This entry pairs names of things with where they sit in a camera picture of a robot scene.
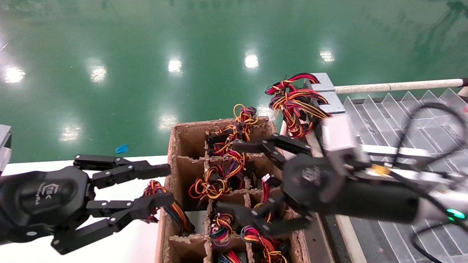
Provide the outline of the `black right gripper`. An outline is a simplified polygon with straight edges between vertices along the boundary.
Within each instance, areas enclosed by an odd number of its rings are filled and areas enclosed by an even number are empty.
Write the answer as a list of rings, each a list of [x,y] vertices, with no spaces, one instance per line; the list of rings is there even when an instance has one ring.
[[[306,229],[312,220],[309,211],[350,217],[410,224],[415,221],[420,198],[400,182],[363,178],[341,178],[325,158],[311,157],[311,146],[291,137],[274,135],[254,142],[235,141],[232,150],[262,153],[277,168],[283,168],[282,190],[287,196],[275,196],[256,209],[217,202],[216,208],[232,214],[241,226],[251,226],[264,237],[283,237]],[[297,155],[287,161],[284,150]],[[299,217],[267,222],[268,213],[283,205],[300,208]]]

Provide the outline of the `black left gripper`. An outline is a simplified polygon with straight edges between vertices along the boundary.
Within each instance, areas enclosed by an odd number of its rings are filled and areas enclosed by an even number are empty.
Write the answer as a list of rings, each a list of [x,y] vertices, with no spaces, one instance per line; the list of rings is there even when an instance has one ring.
[[[97,171],[90,179],[82,170]],[[52,247],[61,255],[120,232],[134,220],[145,220],[155,209],[169,206],[171,193],[142,196],[133,201],[92,201],[98,189],[135,179],[171,174],[169,164],[151,165],[147,160],[77,155],[73,166],[57,171],[31,171],[2,175],[1,244],[28,243],[54,235]],[[77,229],[89,216],[100,218]]]

